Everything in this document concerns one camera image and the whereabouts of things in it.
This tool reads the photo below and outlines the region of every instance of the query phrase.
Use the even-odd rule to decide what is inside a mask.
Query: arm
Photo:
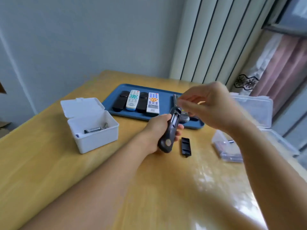
[[[144,158],[157,150],[170,118],[170,114],[152,118],[142,132],[21,229],[109,229],[131,178]]]
[[[268,228],[307,229],[307,183],[242,114],[227,88],[219,82],[195,86],[179,99],[191,115],[235,140]]]

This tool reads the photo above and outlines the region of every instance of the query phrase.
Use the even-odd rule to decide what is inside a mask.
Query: pink curtain
[[[274,101],[275,115],[302,82],[306,73],[307,39],[283,35],[251,96],[269,96]]]

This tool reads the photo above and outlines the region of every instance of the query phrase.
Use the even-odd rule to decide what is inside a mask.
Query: black circular pad
[[[122,91],[122,92],[120,93],[120,96],[121,96],[121,97],[128,97],[129,94],[130,94],[129,91],[124,90],[124,91]]]
[[[146,92],[141,92],[141,93],[140,93],[140,98],[148,98],[148,93],[146,93]]]

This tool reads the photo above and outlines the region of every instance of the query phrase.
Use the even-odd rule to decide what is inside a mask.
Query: hand
[[[150,149],[150,153],[157,151],[158,141],[165,133],[167,129],[167,121],[170,120],[171,117],[171,114],[164,114],[153,117],[149,120],[144,130],[140,132],[140,134],[145,138],[144,140],[150,143],[150,145],[148,146],[148,148]],[[183,128],[184,126],[182,124],[178,124],[178,130],[182,130]],[[174,141],[178,141],[180,135],[181,132],[176,131]]]
[[[226,133],[246,120],[226,86],[220,82],[190,88],[179,97],[177,104],[191,116],[196,115],[205,124]]]

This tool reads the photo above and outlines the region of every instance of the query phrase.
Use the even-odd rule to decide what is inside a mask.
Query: white plastic box
[[[104,109],[97,98],[63,100],[61,106],[81,154],[118,139],[118,122]],[[108,124],[108,128],[104,130],[84,133],[87,129],[103,128],[105,123]]]
[[[253,117],[256,126],[266,135],[267,139],[270,140],[285,159],[299,155],[296,148],[277,132],[270,129],[272,125],[273,100],[266,96],[251,97],[236,95],[235,93],[232,93],[232,97]],[[212,138],[212,143],[224,161],[243,162],[239,147],[224,132],[217,130]]]

